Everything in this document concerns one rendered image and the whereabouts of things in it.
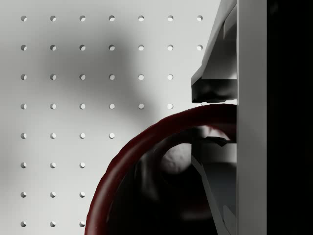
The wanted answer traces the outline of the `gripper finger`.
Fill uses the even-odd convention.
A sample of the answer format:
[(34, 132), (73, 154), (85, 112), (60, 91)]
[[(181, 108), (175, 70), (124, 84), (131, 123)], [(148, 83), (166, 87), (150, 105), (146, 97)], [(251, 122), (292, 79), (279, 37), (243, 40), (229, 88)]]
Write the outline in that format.
[(201, 175), (218, 235), (237, 235), (237, 144), (192, 139), (192, 164)]
[(220, 1), (191, 93), (193, 103), (237, 99), (237, 0)]

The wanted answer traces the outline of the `red mug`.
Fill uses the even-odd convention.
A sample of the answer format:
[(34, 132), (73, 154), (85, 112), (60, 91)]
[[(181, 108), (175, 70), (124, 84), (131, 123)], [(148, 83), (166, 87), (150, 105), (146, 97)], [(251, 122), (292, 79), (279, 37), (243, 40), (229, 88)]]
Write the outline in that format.
[(155, 144), (198, 126), (212, 126), (237, 141), (237, 106), (211, 104), (173, 114), (131, 139), (111, 160), (95, 190), (86, 219), (84, 235), (107, 235), (111, 205), (128, 171)]

